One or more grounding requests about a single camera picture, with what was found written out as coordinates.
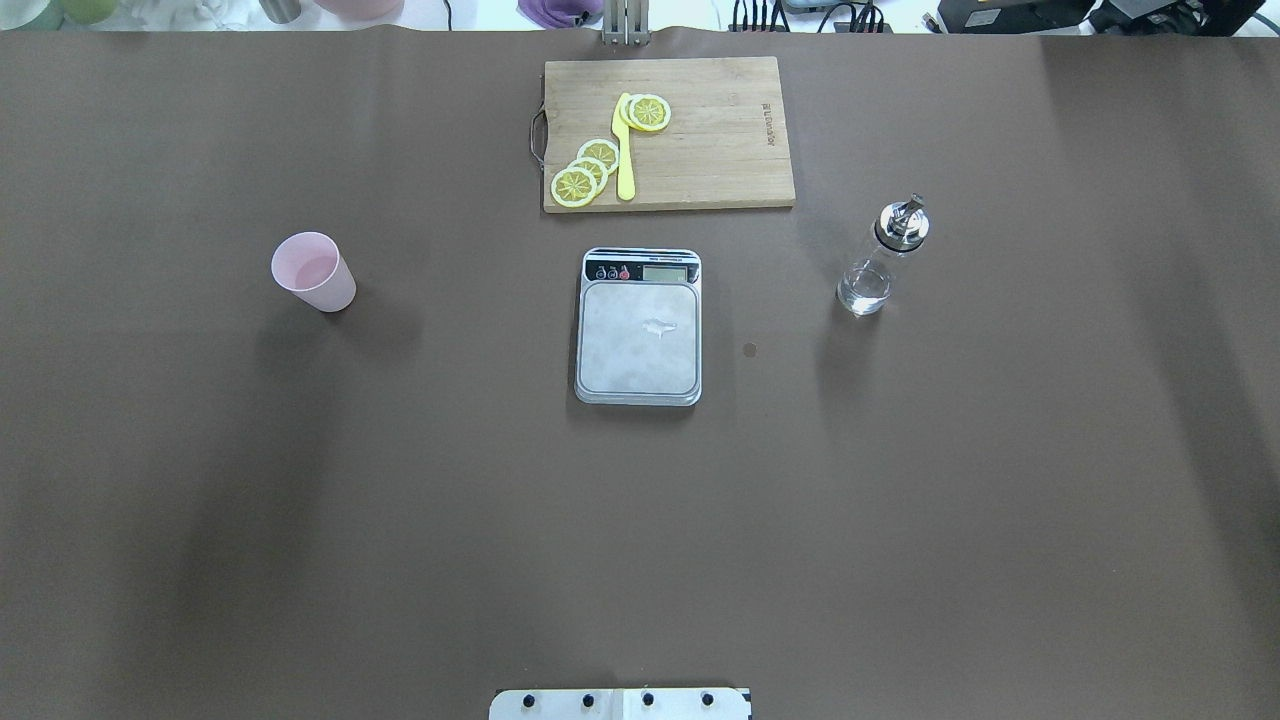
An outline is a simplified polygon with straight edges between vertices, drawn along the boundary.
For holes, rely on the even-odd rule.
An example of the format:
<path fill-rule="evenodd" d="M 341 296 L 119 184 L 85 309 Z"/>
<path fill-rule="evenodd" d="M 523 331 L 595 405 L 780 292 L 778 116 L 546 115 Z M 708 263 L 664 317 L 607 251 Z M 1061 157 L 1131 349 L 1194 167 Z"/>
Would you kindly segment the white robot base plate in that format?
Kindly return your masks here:
<path fill-rule="evenodd" d="M 492 700 L 489 719 L 751 719 L 748 689 L 639 687 L 508 689 Z"/>

